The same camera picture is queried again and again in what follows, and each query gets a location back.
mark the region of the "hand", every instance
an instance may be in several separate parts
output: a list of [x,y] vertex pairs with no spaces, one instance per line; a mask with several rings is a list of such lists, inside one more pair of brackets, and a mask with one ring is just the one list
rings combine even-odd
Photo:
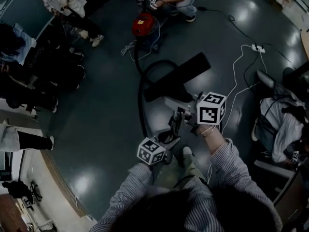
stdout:
[[56,16],[56,17],[60,16],[60,13],[57,10],[52,9],[52,12],[53,12],[54,16]]
[[155,3],[158,6],[158,8],[161,7],[164,4],[164,2],[162,0],[158,0]]
[[10,67],[6,63],[1,64],[2,73],[9,73],[9,71],[10,71]]
[[63,8],[64,8],[64,9],[68,9],[68,7],[69,7],[69,1],[66,0],[66,4],[64,4]]

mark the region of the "sneaker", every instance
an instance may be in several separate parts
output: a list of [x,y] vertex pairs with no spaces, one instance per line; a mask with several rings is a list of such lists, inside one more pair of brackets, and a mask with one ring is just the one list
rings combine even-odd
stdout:
[[53,109],[53,111],[52,111],[52,112],[55,114],[55,113],[57,112],[57,109],[58,109],[58,108],[57,108],[57,107],[55,107],[55,108]]
[[257,137],[255,136],[255,132],[256,132],[256,125],[257,125],[257,122],[259,121],[259,118],[256,118],[255,122],[254,122],[254,126],[253,126],[253,129],[252,129],[252,132],[251,132],[251,138],[254,142],[258,141]]
[[196,15],[194,15],[194,16],[187,16],[186,18],[185,18],[185,20],[187,21],[187,22],[193,22],[193,21],[195,21],[195,18],[196,18],[197,16]]
[[53,110],[52,110],[52,112],[55,114],[56,112],[57,112],[57,109],[58,109],[58,104],[59,104],[59,100],[58,100],[58,98],[55,98],[55,106],[54,106],[54,108],[53,108]]
[[49,139],[50,139],[50,141],[52,141],[53,146],[52,146],[51,150],[53,150],[54,149],[54,144],[55,144],[55,138],[54,138],[54,136],[50,136]]
[[80,32],[79,32],[79,35],[80,35],[82,38],[87,39],[87,38],[88,38],[88,31],[86,31],[86,30],[80,31]]
[[192,150],[188,146],[183,148],[183,156],[185,157],[187,155],[192,155]]
[[179,12],[173,12],[173,13],[170,13],[169,15],[174,17],[174,16],[177,16],[179,14]]
[[82,65],[77,65],[77,66],[79,66],[79,67],[81,67],[82,69],[83,69],[83,71],[84,71],[84,75],[83,75],[83,79],[86,77],[86,71],[85,71],[85,68],[82,66]]
[[76,61],[81,62],[84,59],[84,54],[82,52],[74,52],[73,53],[76,56]]
[[92,47],[97,47],[103,39],[104,39],[103,35],[99,35],[98,37],[96,37],[93,40]]

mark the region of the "white shoe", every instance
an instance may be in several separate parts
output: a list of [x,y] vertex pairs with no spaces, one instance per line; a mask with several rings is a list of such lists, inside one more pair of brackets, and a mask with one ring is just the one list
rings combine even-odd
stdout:
[[79,66],[79,67],[81,67],[83,70],[84,70],[84,76],[83,76],[83,79],[86,77],[86,71],[85,71],[85,68],[83,67],[83,65],[77,65],[77,66]]
[[54,149],[54,144],[55,144],[55,138],[54,138],[54,136],[50,136],[49,139],[50,139],[50,141],[52,141],[53,146],[52,146],[51,150],[53,150]]
[[258,141],[257,137],[255,136],[255,131],[256,131],[256,124],[259,121],[259,118],[256,118],[255,122],[254,122],[254,126],[251,132],[251,138],[254,142]]
[[79,34],[84,39],[88,38],[88,31],[86,31],[86,30],[80,31]]
[[183,148],[183,156],[192,155],[192,150],[186,146]]
[[92,43],[92,47],[97,47],[103,39],[103,35],[99,35],[98,37],[96,37]]

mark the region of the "hair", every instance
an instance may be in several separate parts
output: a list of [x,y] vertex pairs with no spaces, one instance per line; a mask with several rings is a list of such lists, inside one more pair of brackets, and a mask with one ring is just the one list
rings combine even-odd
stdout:
[[[152,198],[142,198],[121,214],[111,232],[184,232],[185,220],[193,206],[191,190],[172,191]],[[270,209],[233,187],[216,188],[213,197],[217,219],[226,232],[276,232]]]
[[192,207],[189,195],[188,189],[144,197],[116,219],[111,232],[185,232],[184,222]]
[[276,232],[270,209],[250,194],[234,187],[215,188],[217,219],[225,232]]
[[17,37],[13,31],[13,27],[0,23],[0,57],[16,56],[18,50],[25,45],[25,41],[21,37]]
[[3,186],[4,188],[8,188],[8,187],[10,186],[10,183],[9,183],[9,182],[3,182],[3,183],[2,183],[2,186]]

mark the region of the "wall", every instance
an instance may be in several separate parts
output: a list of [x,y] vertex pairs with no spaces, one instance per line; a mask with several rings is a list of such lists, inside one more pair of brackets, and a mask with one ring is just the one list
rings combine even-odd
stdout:
[[10,25],[19,23],[27,34],[36,38],[51,18],[42,0],[12,0],[0,20]]

